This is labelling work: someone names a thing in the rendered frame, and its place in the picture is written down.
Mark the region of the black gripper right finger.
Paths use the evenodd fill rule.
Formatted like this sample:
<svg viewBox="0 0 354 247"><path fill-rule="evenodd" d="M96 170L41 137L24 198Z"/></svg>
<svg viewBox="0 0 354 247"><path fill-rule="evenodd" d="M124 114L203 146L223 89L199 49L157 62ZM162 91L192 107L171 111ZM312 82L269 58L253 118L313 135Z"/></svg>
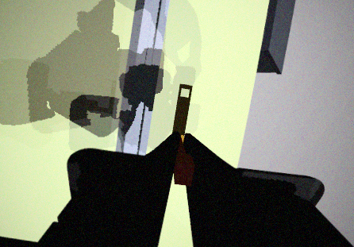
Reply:
<svg viewBox="0 0 354 247"><path fill-rule="evenodd" d="M221 247L247 197L321 200L325 187L319 179L282 172L234 168L190 133L183 147L194 161L191 186L186 186L193 247Z"/></svg>

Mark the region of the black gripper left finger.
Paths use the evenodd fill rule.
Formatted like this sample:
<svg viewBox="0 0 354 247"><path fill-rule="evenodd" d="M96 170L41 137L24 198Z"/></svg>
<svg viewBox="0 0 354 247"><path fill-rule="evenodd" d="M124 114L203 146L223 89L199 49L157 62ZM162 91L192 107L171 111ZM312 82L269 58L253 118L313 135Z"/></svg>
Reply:
<svg viewBox="0 0 354 247"><path fill-rule="evenodd" d="M175 131L144 156L96 148L72 153L67 159L71 198L77 191L88 191L151 200L150 233L159 234L159 247L179 142L180 134Z"/></svg>

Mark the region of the grey slotted metal rail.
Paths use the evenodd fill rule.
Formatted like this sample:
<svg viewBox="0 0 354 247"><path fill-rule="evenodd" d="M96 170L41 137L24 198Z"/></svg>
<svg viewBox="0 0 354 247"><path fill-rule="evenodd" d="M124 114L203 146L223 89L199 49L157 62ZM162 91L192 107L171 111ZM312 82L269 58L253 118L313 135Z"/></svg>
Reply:
<svg viewBox="0 0 354 247"><path fill-rule="evenodd" d="M136 0L116 152L146 155L170 0Z"/></svg>

